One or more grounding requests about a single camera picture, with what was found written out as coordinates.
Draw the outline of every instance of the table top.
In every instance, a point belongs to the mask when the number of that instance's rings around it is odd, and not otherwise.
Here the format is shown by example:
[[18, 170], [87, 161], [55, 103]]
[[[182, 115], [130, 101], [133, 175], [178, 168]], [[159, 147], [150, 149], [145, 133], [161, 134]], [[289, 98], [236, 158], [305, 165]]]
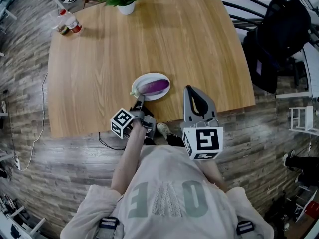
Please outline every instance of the table top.
[[217, 111], [255, 104], [236, 30], [221, 0], [139, 0], [131, 15], [99, 4], [76, 13], [81, 36], [54, 33], [48, 65], [53, 137], [110, 130], [110, 118], [135, 103], [133, 81], [149, 72], [171, 82], [148, 101], [157, 122], [183, 118], [183, 89], [200, 88]]

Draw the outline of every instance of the sleeve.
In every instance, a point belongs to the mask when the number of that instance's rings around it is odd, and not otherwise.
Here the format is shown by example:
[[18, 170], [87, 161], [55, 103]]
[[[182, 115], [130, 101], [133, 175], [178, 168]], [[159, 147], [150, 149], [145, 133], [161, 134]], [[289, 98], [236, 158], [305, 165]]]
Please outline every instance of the sleeve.
[[92, 185], [77, 213], [61, 232], [61, 239], [91, 239], [98, 222], [115, 209], [121, 194], [116, 190]]
[[226, 195], [237, 216], [251, 221], [255, 226], [256, 232], [262, 234], [264, 239], [274, 238], [273, 228], [265, 222], [263, 217], [251, 205], [242, 187], [232, 188], [226, 192]]

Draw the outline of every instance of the food item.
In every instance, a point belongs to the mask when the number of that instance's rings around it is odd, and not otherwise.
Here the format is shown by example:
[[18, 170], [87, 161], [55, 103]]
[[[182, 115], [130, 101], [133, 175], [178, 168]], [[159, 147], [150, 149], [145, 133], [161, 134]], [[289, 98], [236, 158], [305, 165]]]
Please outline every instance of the food item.
[[160, 79], [153, 82], [146, 83], [140, 87], [137, 87], [134, 91], [131, 92], [131, 95], [139, 96], [140, 94], [143, 95], [155, 95], [158, 94], [160, 91], [163, 91], [169, 86], [169, 81], [166, 79]]

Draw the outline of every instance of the white cable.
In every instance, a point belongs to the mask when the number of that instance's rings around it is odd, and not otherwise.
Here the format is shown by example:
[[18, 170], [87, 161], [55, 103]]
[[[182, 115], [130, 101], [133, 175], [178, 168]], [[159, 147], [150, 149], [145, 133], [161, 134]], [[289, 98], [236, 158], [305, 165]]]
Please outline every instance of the white cable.
[[28, 169], [28, 167], [29, 167], [29, 165], [30, 165], [30, 163], [31, 163], [32, 155], [33, 155], [34, 144], [40, 139], [40, 137], [41, 137], [41, 135], [42, 135], [42, 133], [43, 133], [43, 131], [44, 131], [45, 111], [44, 111], [44, 91], [43, 91], [43, 85], [44, 85], [44, 82], [45, 82], [45, 79], [46, 79], [47, 76], [48, 76], [48, 73], [46, 73], [46, 75], [45, 75], [45, 77], [44, 77], [44, 80], [43, 80], [43, 82], [42, 82], [42, 86], [41, 86], [41, 89], [42, 89], [42, 111], [43, 111], [42, 131], [41, 131], [41, 133], [40, 133], [38, 139], [33, 142], [33, 146], [32, 146], [32, 149], [31, 149], [31, 156], [30, 156], [29, 163], [28, 163], [28, 165], [26, 166], [26, 168], [25, 168], [24, 170], [21, 170], [22, 172], [24, 172], [26, 169]]

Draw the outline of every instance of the white flower pot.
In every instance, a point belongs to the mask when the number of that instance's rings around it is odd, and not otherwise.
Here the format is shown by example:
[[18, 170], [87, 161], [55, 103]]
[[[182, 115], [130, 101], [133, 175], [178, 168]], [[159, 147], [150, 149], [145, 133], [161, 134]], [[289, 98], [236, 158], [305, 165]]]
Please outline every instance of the white flower pot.
[[127, 6], [117, 6], [121, 14], [129, 15], [134, 11], [135, 1]]

